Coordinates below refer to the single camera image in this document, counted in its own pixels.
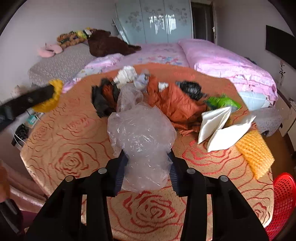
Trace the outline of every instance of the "clear plastic bag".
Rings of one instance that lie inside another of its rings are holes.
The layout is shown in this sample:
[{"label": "clear plastic bag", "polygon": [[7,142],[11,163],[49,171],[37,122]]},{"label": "clear plastic bag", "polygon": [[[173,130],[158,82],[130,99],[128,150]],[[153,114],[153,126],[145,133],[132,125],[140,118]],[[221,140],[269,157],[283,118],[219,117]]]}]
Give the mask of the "clear plastic bag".
[{"label": "clear plastic bag", "polygon": [[109,116],[107,130],[114,156],[123,149],[129,158],[122,188],[138,193],[166,185],[172,164],[167,153],[177,135],[169,119],[157,107],[142,102],[140,93],[134,84],[122,87],[120,112]]}]

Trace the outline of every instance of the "white paper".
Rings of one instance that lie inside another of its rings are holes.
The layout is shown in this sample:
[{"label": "white paper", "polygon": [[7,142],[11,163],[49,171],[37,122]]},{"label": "white paper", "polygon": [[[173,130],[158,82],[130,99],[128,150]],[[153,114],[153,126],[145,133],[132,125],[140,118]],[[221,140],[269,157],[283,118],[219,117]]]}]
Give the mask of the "white paper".
[{"label": "white paper", "polygon": [[255,118],[255,115],[248,115],[239,124],[215,131],[207,144],[207,151],[225,150],[233,146],[250,129]]},{"label": "white paper", "polygon": [[231,114],[231,106],[202,113],[202,124],[198,135],[198,144],[202,143],[216,130],[220,130],[225,125]]}]

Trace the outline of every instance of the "red basket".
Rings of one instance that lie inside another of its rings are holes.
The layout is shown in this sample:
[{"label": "red basket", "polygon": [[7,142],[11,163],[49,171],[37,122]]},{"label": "red basket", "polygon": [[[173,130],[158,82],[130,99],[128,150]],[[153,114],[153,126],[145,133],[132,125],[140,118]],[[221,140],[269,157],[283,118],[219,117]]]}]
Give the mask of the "red basket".
[{"label": "red basket", "polygon": [[265,228],[270,241],[282,230],[295,208],[295,202],[295,181],[289,173],[284,172],[274,180],[274,214]]}]

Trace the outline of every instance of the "stuffed animal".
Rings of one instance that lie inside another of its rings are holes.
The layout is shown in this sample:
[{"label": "stuffed animal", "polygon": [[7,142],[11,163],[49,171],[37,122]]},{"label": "stuffed animal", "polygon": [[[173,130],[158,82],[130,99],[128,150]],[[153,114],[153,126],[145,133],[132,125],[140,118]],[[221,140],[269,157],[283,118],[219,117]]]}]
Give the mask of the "stuffed animal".
[{"label": "stuffed animal", "polygon": [[11,91],[11,96],[12,98],[17,98],[23,94],[26,94],[29,91],[29,88],[27,88],[24,85],[17,85],[16,87],[13,88],[13,90]]},{"label": "stuffed animal", "polygon": [[85,40],[89,39],[93,32],[95,32],[95,28],[86,28],[84,30],[76,31],[77,36],[84,38]]},{"label": "stuffed animal", "polygon": [[41,47],[38,49],[38,54],[43,58],[49,58],[61,52],[63,52],[63,49],[61,46],[57,44],[51,45],[51,44],[45,43],[45,47]]},{"label": "stuffed animal", "polygon": [[84,38],[78,37],[77,33],[73,31],[67,34],[61,34],[57,37],[58,45],[61,46],[63,50],[69,46],[82,43],[84,40]]},{"label": "stuffed animal", "polygon": [[118,37],[111,37],[111,32],[96,30],[90,36],[89,52],[95,57],[104,57],[108,54],[121,53],[128,55],[141,50],[140,46],[129,45]]}]

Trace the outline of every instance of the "green bag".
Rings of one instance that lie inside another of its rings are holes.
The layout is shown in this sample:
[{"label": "green bag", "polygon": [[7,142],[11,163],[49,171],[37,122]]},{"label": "green bag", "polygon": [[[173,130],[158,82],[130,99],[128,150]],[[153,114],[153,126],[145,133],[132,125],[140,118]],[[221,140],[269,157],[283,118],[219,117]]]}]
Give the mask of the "green bag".
[{"label": "green bag", "polygon": [[225,94],[222,94],[221,97],[210,97],[205,102],[212,110],[231,106],[231,113],[242,107],[239,103],[230,99]]}]

